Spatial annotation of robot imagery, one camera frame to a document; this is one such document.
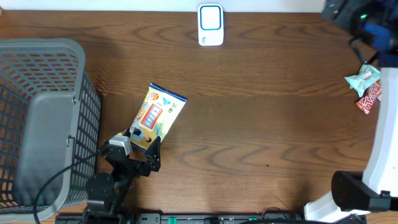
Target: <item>snack bag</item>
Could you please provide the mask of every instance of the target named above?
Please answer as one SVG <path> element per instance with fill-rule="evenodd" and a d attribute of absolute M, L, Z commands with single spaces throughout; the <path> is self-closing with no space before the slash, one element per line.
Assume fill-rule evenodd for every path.
<path fill-rule="evenodd" d="M 131 127 L 119 134 L 130 137 L 133 147 L 145 151 L 157 136 L 163 141 L 185 102 L 185 97 L 151 83 Z"/>
<path fill-rule="evenodd" d="M 374 83 L 368 90 L 366 90 L 366 95 L 362 97 L 358 102 L 356 102 L 356 106 L 361 109 L 366 114 L 369 114 L 371 107 L 373 105 L 374 100 L 381 94 L 381 82 L 377 81 Z"/>
<path fill-rule="evenodd" d="M 380 79 L 380 72 L 372 65 L 362 65 L 359 75 L 345 77 L 345 79 L 350 84 L 349 88 L 354 88 L 362 97 L 365 90 Z"/>

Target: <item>gray plastic basket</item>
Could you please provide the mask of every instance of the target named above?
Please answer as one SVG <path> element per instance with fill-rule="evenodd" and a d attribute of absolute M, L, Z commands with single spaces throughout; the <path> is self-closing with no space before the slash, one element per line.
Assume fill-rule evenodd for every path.
<path fill-rule="evenodd" d="M 85 60 L 69 39 L 0 41 L 0 222 L 33 222 L 41 186 L 95 152 L 101 104 Z M 92 158 L 55 179 L 39 219 L 82 203 L 94 165 Z"/>

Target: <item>red snack package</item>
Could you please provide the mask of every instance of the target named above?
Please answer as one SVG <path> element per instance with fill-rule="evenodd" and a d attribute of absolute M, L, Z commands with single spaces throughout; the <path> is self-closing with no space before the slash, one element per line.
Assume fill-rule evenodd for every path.
<path fill-rule="evenodd" d="M 356 106 L 368 114 L 371 110 L 374 100 L 381 94 L 381 82 L 380 80 L 373 83 L 367 90 L 364 97 L 362 97 Z"/>

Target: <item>wood grain surface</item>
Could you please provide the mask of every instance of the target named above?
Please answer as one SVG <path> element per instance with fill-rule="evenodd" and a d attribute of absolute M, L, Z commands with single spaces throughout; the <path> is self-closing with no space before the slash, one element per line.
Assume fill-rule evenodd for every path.
<path fill-rule="evenodd" d="M 162 143 L 160 172 L 128 194 L 132 209 L 297 209 L 327 193 L 336 170 L 363 170 L 379 103 L 369 115 L 354 105 L 343 78 L 360 66 L 349 36 L 318 14 L 226 13 L 224 24 L 224 44 L 201 47 L 191 12 L 5 11 L 0 38 L 83 46 L 103 103 L 99 142 L 130 126 L 150 82 L 188 98 Z M 96 170 L 111 166 L 99 158 Z M 398 214 L 368 218 L 396 223 Z"/>

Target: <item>teal candy wrapper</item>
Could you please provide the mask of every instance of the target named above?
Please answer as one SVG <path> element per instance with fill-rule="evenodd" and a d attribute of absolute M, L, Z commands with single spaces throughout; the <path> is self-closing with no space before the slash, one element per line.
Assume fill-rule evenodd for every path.
<path fill-rule="evenodd" d="M 359 75 L 345 77 L 349 83 L 349 88 L 354 88 L 360 97 L 367 88 L 380 79 L 380 72 L 372 65 L 362 65 Z"/>

